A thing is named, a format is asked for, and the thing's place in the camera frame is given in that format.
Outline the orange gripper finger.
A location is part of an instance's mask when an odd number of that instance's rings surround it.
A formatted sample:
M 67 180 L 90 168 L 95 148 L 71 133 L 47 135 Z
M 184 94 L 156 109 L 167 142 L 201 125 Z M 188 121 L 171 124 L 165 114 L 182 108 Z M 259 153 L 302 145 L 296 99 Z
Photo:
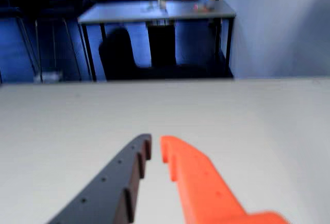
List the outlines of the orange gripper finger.
M 247 213 L 211 160 L 194 146 L 169 135 L 160 143 L 186 223 L 287 223 L 276 212 Z

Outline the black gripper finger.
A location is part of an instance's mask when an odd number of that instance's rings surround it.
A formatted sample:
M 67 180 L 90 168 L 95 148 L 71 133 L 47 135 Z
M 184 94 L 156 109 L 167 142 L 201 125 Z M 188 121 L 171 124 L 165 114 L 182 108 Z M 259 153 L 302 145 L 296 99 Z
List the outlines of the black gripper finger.
M 130 141 L 50 223 L 133 223 L 152 136 Z

